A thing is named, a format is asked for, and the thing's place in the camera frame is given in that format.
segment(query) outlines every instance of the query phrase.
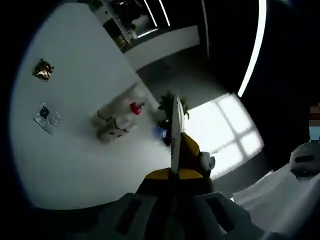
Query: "curved light strip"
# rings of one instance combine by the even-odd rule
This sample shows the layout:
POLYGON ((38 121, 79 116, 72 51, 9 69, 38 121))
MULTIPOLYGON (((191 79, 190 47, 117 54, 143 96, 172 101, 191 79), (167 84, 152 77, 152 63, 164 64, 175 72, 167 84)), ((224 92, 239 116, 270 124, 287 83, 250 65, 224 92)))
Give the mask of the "curved light strip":
POLYGON ((162 4, 162 1, 161 1, 161 0, 159 0, 159 3, 160 3, 160 5, 161 5, 162 11, 163 11, 163 13, 164 13, 166 23, 167 23, 168 26, 170 27, 170 22, 169 22, 169 19, 168 19, 166 10, 165 10, 165 8, 164 8, 164 5, 162 4))
POLYGON ((158 27, 158 25, 157 25, 157 23, 156 23, 156 20, 155 20, 155 18, 154 18, 154 15, 153 15, 152 12, 150 11, 150 8, 149 8, 149 5, 148 5, 148 3, 147 3, 147 0, 144 0, 144 3, 145 3, 146 8, 148 9, 148 11, 149 11, 149 13, 150 13, 150 15, 151 15, 151 18, 152 18, 152 20, 153 20, 154 25, 155 25, 156 27, 158 27))
POLYGON ((207 11, 206 11, 206 5, 205 0, 201 0, 202 9, 203 9, 203 18, 204 18, 204 27, 205 27, 205 40, 206 40, 206 56, 209 58, 209 31, 208 31, 208 20, 207 20, 207 11))
POLYGON ((249 83, 251 78, 252 72, 254 71, 259 51, 261 48, 262 40, 264 38, 265 26, 266 26, 266 17, 267 17, 267 1, 266 0, 259 0, 259 16, 258 16, 258 26, 256 29, 256 36, 255 42, 252 50, 251 59, 244 75, 242 84, 238 91, 238 96, 241 98, 244 94, 246 87, 249 83))

